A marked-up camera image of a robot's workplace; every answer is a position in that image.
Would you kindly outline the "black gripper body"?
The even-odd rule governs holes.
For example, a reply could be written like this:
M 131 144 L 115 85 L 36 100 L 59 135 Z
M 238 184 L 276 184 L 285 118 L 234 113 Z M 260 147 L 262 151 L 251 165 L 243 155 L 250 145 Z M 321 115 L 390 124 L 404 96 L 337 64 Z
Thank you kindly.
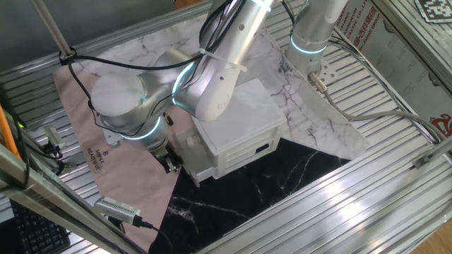
M 159 163 L 165 163 L 167 159 L 171 163 L 177 162 L 177 153 L 174 146 L 169 141 L 162 143 L 159 147 L 153 148 L 150 153 L 156 158 Z

